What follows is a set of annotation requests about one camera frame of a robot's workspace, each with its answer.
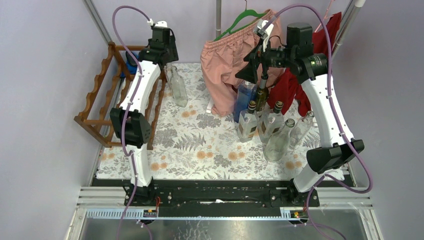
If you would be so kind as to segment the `clear labelled square bottle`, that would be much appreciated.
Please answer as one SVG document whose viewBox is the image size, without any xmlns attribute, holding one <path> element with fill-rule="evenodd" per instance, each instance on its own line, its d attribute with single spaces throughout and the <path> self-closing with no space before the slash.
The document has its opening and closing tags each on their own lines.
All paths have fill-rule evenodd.
<svg viewBox="0 0 424 240">
<path fill-rule="evenodd" d="M 239 122 L 237 128 L 237 135 L 241 143 L 246 143 L 252 140 L 259 121 L 256 111 L 257 103 L 251 100 L 247 106 L 239 114 Z"/>
</svg>

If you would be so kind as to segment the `brown wooden wine rack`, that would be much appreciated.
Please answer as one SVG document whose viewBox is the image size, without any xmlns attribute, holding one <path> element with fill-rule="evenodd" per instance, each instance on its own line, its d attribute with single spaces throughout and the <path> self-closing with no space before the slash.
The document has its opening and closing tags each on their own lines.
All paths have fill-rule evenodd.
<svg viewBox="0 0 424 240">
<path fill-rule="evenodd" d="M 93 90 L 86 95 L 85 109 L 74 117 L 74 121 L 105 148 L 117 147 L 121 144 L 120 141 L 113 141 L 115 130 L 112 121 L 106 119 L 106 117 L 109 115 L 110 108 L 118 108 L 129 96 L 130 84 L 135 78 L 134 74 L 130 74 L 121 56 L 120 52 L 123 50 L 124 47 L 122 45 L 116 45 L 113 41 L 108 43 L 108 55 L 102 60 L 101 71 L 94 78 Z M 99 110 L 98 119 L 89 119 L 99 89 L 113 58 L 117 61 L 117 71 L 112 78 L 110 89 L 105 94 L 105 103 Z M 163 69 L 159 74 L 153 74 L 150 86 L 144 87 L 141 85 L 137 91 L 137 98 L 134 99 L 134 102 L 141 103 L 141 111 L 147 120 L 149 120 L 152 111 L 154 111 L 154 119 L 151 123 L 151 137 L 146 144 L 148 150 L 154 149 L 153 141 L 164 97 L 166 80 L 166 71 Z"/>
</svg>

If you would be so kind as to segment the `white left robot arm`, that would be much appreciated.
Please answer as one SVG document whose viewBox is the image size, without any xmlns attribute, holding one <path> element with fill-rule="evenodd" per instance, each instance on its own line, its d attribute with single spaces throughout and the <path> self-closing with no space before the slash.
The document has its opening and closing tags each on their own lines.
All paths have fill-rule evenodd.
<svg viewBox="0 0 424 240">
<path fill-rule="evenodd" d="M 139 188 L 136 199 L 144 206 L 152 204 L 155 192 L 148 186 L 153 176 L 147 160 L 147 146 L 153 136 L 153 127 L 145 116 L 149 96 L 164 67 L 179 59 L 176 38 L 165 21 L 151 26 L 148 45 L 134 54 L 128 46 L 125 55 L 135 67 L 132 84 L 121 103 L 110 110 L 110 120 L 122 150 L 130 162 L 130 182 Z"/>
</svg>

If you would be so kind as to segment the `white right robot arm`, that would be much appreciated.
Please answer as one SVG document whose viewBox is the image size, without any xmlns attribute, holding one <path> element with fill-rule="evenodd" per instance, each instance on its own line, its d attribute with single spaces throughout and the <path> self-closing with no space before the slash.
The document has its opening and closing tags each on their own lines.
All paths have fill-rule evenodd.
<svg viewBox="0 0 424 240">
<path fill-rule="evenodd" d="M 260 37 L 256 47 L 244 57 L 247 65 L 236 77 L 252 84 L 261 78 L 267 80 L 269 68 L 287 68 L 296 77 L 307 95 L 320 134 L 320 147 L 308 150 L 307 165 L 291 180 L 287 201 L 301 205 L 309 191 L 326 172 L 348 163 L 364 149 L 364 142 L 355 139 L 346 125 L 335 90 L 329 57 L 314 53 L 313 29 L 308 23 L 292 23 L 287 26 L 286 45 L 272 48 L 269 44 L 273 25 L 260 20 L 254 32 Z"/>
</svg>

